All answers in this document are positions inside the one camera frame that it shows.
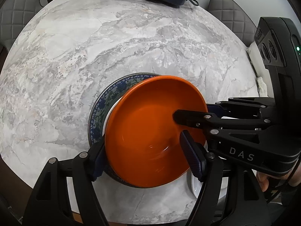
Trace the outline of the person's right hand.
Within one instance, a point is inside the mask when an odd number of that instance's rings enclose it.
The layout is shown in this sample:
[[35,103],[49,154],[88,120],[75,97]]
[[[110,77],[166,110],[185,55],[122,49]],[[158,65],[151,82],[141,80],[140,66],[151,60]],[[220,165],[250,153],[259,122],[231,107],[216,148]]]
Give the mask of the person's right hand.
[[[268,186],[269,186],[269,181],[268,181],[269,176],[264,174],[264,173],[260,173],[260,172],[257,171],[256,178],[257,178],[258,183],[261,187],[261,190],[263,192],[265,192],[268,189]],[[292,178],[289,180],[288,183],[292,187],[296,187],[297,185],[299,185],[300,184],[300,171],[297,171],[292,176]]]

